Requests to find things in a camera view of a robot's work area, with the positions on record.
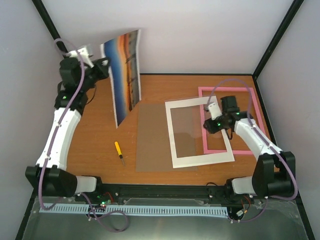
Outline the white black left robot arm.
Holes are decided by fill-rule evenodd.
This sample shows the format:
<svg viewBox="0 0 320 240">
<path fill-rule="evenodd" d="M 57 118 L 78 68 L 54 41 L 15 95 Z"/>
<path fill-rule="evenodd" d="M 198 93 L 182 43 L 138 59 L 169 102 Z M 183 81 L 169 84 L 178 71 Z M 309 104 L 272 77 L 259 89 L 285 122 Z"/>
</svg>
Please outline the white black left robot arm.
<svg viewBox="0 0 320 240">
<path fill-rule="evenodd" d="M 35 191 L 46 197 L 72 197 L 80 193 L 92 201 L 103 198 L 104 188 L 99 176 L 76 176 L 67 172 L 67 158 L 71 141 L 88 102 L 87 91 L 97 81 L 109 76 L 110 58 L 85 63 L 81 68 L 75 57 L 60 62 L 54 118 L 44 150 L 35 166 L 28 166 L 25 176 Z"/>
</svg>

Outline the yellow black flathead screwdriver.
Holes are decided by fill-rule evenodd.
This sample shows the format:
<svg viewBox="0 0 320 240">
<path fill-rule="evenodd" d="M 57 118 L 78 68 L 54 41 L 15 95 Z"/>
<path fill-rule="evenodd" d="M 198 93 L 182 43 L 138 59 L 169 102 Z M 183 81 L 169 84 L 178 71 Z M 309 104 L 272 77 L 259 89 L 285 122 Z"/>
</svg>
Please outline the yellow black flathead screwdriver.
<svg viewBox="0 0 320 240">
<path fill-rule="evenodd" d="M 123 157 L 123 154 L 122 154 L 122 151 L 121 151 L 121 148 L 120 148 L 119 143 L 118 143 L 117 141 L 115 141 L 115 142 L 114 142 L 114 146 L 115 146 L 115 149 L 116 149 L 116 151 L 117 151 L 117 154 L 118 154 L 118 156 L 119 156 L 119 158 L 120 158 L 123 166 L 125 167 L 126 164 L 125 164 L 125 160 L 124 160 L 124 157 Z"/>
</svg>

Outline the black right frame post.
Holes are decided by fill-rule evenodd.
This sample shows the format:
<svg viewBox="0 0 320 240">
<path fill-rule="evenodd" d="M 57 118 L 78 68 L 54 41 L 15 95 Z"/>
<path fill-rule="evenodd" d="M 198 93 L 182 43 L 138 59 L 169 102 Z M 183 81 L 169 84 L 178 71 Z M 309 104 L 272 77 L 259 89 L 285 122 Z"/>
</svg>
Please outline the black right frame post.
<svg viewBox="0 0 320 240">
<path fill-rule="evenodd" d="M 273 52 L 277 48 L 278 44 L 280 43 L 282 37 L 286 33 L 288 27 L 290 26 L 291 22 L 295 18 L 296 14 L 298 13 L 300 7 L 303 5 L 304 0 L 293 0 L 290 7 L 288 8 L 286 14 L 284 15 L 281 23 L 279 24 L 275 34 L 273 35 L 271 41 L 269 42 L 266 50 L 264 51 L 258 65 L 256 66 L 252 77 L 254 81 L 257 81 L 259 76 L 261 75 L 263 69 L 267 65 L 269 59 L 271 58 Z"/>
</svg>

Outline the black left frame post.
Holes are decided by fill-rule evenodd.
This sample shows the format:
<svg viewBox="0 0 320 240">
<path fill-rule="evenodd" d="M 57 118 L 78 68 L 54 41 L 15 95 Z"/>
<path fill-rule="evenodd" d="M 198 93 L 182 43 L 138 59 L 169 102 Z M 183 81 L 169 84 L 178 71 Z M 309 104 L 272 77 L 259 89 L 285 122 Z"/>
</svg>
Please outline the black left frame post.
<svg viewBox="0 0 320 240">
<path fill-rule="evenodd" d="M 42 0 L 32 0 L 34 7 L 36 8 L 37 12 L 39 13 L 43 23 L 45 24 L 47 30 L 49 31 L 51 37 L 54 40 L 54 44 L 56 45 L 57 49 L 63 55 L 63 58 L 67 58 L 68 50 L 63 43 L 60 34 L 58 33 L 57 28 L 55 27 L 44 3 Z M 70 64 L 73 63 L 71 60 L 62 60 L 60 62 L 59 67 L 59 74 L 62 80 L 68 80 L 78 83 L 81 79 L 81 66 L 79 63 L 75 65 L 75 67 L 71 66 Z"/>
</svg>

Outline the brown backing board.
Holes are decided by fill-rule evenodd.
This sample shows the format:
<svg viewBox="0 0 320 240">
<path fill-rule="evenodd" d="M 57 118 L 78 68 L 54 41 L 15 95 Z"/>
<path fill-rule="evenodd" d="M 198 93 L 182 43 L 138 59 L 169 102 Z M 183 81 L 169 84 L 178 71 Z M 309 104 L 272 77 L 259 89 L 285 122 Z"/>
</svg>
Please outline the brown backing board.
<svg viewBox="0 0 320 240">
<path fill-rule="evenodd" d="M 191 172 L 196 166 L 173 168 L 164 103 L 142 103 L 138 107 L 136 172 Z"/>
</svg>

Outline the black frame post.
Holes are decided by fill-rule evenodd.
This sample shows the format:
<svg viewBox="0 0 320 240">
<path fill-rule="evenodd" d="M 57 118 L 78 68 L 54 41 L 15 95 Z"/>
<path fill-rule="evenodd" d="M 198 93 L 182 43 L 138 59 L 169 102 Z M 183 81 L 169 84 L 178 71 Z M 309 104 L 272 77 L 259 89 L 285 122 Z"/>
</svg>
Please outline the black frame post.
<svg viewBox="0 0 320 240">
<path fill-rule="evenodd" d="M 291 22 L 295 18 L 296 14 L 298 13 L 300 7 L 303 5 L 304 0 L 293 0 L 290 7 L 288 8 L 286 14 L 284 15 L 281 23 L 279 24 L 275 34 L 273 35 L 271 41 L 269 42 L 266 50 L 264 51 L 258 65 L 256 66 L 252 77 L 254 81 L 257 81 L 259 76 L 261 75 L 263 69 L 267 65 L 269 59 L 271 58 L 273 52 L 277 48 L 278 44 L 280 43 L 282 37 L 286 33 L 288 27 L 290 26 Z"/>
<path fill-rule="evenodd" d="M 54 44 L 56 45 L 57 49 L 63 55 L 63 58 L 67 58 L 68 50 L 63 43 L 60 34 L 58 33 L 57 28 L 55 27 L 44 3 L 42 0 L 32 0 L 34 7 L 36 8 L 37 12 L 39 13 L 43 23 L 45 24 L 47 30 L 49 31 L 51 37 L 54 40 Z M 79 63 L 75 65 L 75 67 L 71 66 L 70 64 L 73 63 L 71 60 L 62 60 L 60 62 L 59 67 L 59 74 L 62 80 L 68 80 L 78 83 L 81 79 L 81 66 Z"/>
</svg>

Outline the white mat board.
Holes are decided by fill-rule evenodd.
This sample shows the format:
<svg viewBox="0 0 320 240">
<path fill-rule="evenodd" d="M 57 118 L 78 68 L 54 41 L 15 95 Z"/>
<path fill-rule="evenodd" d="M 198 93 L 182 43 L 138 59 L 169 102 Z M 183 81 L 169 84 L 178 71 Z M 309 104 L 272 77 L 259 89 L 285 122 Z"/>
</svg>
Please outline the white mat board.
<svg viewBox="0 0 320 240">
<path fill-rule="evenodd" d="M 189 98 L 184 100 L 165 102 L 171 160 L 172 160 L 172 166 L 175 169 L 185 168 L 185 167 L 196 167 L 196 166 L 203 166 L 203 165 L 210 165 L 210 164 L 228 163 L 228 162 L 233 162 L 235 160 L 230 141 L 227 137 L 227 132 L 224 129 L 221 130 L 221 134 L 226 147 L 226 151 L 220 152 L 215 150 L 211 154 L 177 157 L 171 110 L 177 109 L 177 108 L 187 108 L 187 107 L 193 107 L 193 106 L 206 105 L 208 100 L 209 100 L 209 97 L 206 96 L 206 97 Z"/>
</svg>

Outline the black aluminium mounting rail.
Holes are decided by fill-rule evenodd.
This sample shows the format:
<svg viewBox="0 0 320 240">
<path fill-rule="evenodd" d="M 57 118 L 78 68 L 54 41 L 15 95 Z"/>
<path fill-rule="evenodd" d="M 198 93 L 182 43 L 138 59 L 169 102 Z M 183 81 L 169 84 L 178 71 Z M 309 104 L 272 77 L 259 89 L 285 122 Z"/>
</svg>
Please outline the black aluminium mounting rail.
<svg viewBox="0 0 320 240">
<path fill-rule="evenodd" d="M 44 191 L 44 197 L 76 197 L 77 201 L 84 201 L 84 193 L 94 203 L 111 200 L 113 203 L 123 204 L 129 199 L 182 199 L 200 200 L 210 204 L 239 204 L 244 197 L 257 198 L 254 193 L 232 192 L 231 185 L 148 185 L 148 184 L 106 184 L 98 183 L 93 192 L 80 190 L 76 193 Z"/>
</svg>

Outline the sunset photo print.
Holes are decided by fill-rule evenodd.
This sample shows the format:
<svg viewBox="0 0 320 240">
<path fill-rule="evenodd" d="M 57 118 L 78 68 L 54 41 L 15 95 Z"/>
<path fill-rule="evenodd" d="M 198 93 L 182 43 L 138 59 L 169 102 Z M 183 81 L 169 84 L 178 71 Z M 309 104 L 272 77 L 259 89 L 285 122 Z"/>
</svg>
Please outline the sunset photo print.
<svg viewBox="0 0 320 240">
<path fill-rule="evenodd" d="M 100 45 L 100 54 L 108 58 L 115 126 L 141 101 L 139 29 L 119 35 Z"/>
</svg>

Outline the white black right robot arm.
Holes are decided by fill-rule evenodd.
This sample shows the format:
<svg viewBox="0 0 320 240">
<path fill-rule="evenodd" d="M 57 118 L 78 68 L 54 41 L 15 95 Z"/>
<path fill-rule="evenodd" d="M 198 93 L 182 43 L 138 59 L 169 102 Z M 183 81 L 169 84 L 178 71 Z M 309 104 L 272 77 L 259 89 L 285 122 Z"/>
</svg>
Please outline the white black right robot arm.
<svg viewBox="0 0 320 240">
<path fill-rule="evenodd" d="M 220 104 L 208 102 L 205 110 L 210 113 L 210 118 L 203 124 L 208 133 L 230 130 L 244 141 L 256 158 L 252 176 L 227 181 L 234 195 L 248 194 L 281 200 L 293 200 L 297 197 L 295 156 L 273 144 L 250 112 L 240 110 L 235 96 L 221 98 Z"/>
</svg>

